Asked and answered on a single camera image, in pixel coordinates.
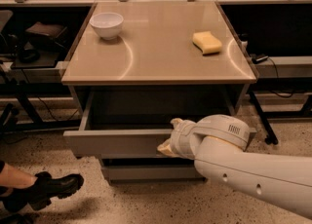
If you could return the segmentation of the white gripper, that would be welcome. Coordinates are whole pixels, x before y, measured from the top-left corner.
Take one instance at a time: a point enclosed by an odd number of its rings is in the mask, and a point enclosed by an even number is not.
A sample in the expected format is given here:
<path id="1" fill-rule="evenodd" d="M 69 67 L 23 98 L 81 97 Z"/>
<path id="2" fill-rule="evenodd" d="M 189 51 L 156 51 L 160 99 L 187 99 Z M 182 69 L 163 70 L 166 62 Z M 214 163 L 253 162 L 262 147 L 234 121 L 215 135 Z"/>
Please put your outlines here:
<path id="1" fill-rule="evenodd" d="M 157 151 L 167 157 L 194 160 L 202 142 L 202 128 L 195 122 L 171 119 L 174 129 L 171 137 L 157 147 Z"/>

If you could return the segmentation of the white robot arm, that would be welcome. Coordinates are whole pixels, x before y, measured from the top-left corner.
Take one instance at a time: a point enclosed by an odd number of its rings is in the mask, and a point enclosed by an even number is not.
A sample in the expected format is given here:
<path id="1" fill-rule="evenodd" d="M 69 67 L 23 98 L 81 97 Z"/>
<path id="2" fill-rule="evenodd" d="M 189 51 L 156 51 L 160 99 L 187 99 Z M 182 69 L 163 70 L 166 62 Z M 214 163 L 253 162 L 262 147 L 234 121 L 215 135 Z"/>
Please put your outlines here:
<path id="1" fill-rule="evenodd" d="M 204 177 L 261 201 L 312 218 L 312 158 L 248 153 L 250 127 L 226 115 L 195 123 L 175 118 L 162 154 L 192 160 Z"/>

